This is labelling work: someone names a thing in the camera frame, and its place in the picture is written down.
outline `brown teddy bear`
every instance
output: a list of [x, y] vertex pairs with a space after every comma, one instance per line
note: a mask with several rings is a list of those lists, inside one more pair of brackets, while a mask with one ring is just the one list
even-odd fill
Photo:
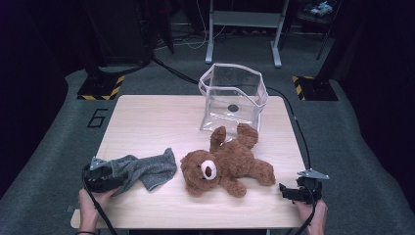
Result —
[[258, 140], [258, 132], [250, 125], [239, 123], [237, 138], [225, 142], [226, 128], [220, 126], [210, 136], [210, 150], [197, 150], [181, 160], [181, 169], [186, 181], [186, 190], [193, 196], [220, 184], [229, 194], [241, 198], [247, 188], [237, 178], [250, 176], [260, 184], [275, 184], [272, 164], [254, 157], [251, 148]]

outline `teddy bear nose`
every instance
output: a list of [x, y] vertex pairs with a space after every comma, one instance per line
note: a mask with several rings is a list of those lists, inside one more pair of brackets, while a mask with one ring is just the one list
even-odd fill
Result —
[[216, 177], [216, 165], [211, 160], [204, 161], [201, 164], [201, 170], [207, 180], [213, 180]]

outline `transparent container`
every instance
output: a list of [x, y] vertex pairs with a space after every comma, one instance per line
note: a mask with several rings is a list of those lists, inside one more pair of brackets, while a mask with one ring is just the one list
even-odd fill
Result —
[[247, 67], [213, 64], [200, 78], [199, 89], [206, 97], [201, 130], [214, 131], [223, 125], [227, 139], [237, 135], [238, 123], [260, 130], [260, 113], [268, 101], [262, 74]]

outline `gray towel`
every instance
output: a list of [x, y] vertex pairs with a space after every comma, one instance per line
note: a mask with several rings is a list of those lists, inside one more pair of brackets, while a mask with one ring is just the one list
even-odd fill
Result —
[[121, 159], [107, 162], [113, 168], [113, 177], [128, 174], [124, 184], [113, 194], [117, 196], [128, 189], [137, 181], [141, 180], [148, 191], [170, 180], [177, 170], [176, 161], [171, 148], [164, 151], [162, 155], [137, 159], [132, 155]]

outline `wooden table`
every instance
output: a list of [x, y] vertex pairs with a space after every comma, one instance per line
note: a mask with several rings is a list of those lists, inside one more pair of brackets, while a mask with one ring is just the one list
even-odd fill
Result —
[[[304, 170], [299, 146], [285, 104], [271, 96], [261, 114], [259, 142], [253, 152], [274, 166], [277, 184], [259, 185], [251, 178], [244, 198], [230, 196], [217, 186], [200, 198], [190, 196], [180, 169], [189, 152], [208, 150], [211, 132], [199, 129], [205, 113], [204, 96], [127, 95], [119, 97], [97, 153], [103, 160], [126, 155], [146, 158], [171, 147], [177, 172], [174, 177], [148, 192], [140, 181], [114, 197], [106, 209], [113, 227], [124, 229], [183, 228], [289, 228], [300, 227], [296, 206], [283, 199], [278, 183], [297, 188], [297, 172]], [[70, 222], [79, 226], [79, 210]], [[106, 227], [103, 220], [98, 227]]]

